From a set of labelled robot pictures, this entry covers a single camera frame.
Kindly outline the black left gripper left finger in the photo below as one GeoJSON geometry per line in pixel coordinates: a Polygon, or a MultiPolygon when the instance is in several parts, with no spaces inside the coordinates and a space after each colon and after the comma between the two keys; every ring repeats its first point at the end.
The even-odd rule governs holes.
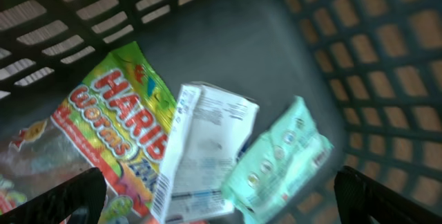
{"type": "Polygon", "coordinates": [[[106,197],[106,181],[96,167],[1,215],[2,223],[97,224],[106,197]]]}

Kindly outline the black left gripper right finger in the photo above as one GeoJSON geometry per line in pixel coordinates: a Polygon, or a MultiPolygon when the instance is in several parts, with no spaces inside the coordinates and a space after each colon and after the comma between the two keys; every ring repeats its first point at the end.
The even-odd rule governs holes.
{"type": "Polygon", "coordinates": [[[342,167],[334,179],[342,224],[441,224],[441,217],[361,172],[342,167]]]}

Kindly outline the mint green tissue pack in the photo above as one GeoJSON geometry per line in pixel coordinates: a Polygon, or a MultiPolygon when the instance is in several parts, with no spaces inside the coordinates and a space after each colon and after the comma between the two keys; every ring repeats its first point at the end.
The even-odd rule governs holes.
{"type": "Polygon", "coordinates": [[[245,223],[266,223],[317,174],[333,148],[296,96],[225,178],[222,195],[245,223]]]}

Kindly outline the white cardboard box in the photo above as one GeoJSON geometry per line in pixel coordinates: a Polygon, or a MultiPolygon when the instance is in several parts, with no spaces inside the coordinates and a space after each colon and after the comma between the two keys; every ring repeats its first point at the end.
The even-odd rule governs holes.
{"type": "Polygon", "coordinates": [[[159,223],[233,213],[220,188],[253,132],[258,111],[253,100],[214,85],[181,86],[151,205],[159,223]]]}

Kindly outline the Haribo worms candy bag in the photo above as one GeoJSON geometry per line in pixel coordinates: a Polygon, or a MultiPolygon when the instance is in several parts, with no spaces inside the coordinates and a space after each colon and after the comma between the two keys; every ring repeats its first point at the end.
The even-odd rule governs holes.
{"type": "Polygon", "coordinates": [[[1,140],[1,212],[98,168],[100,223],[150,214],[175,100],[132,42],[111,51],[48,117],[1,140]]]}

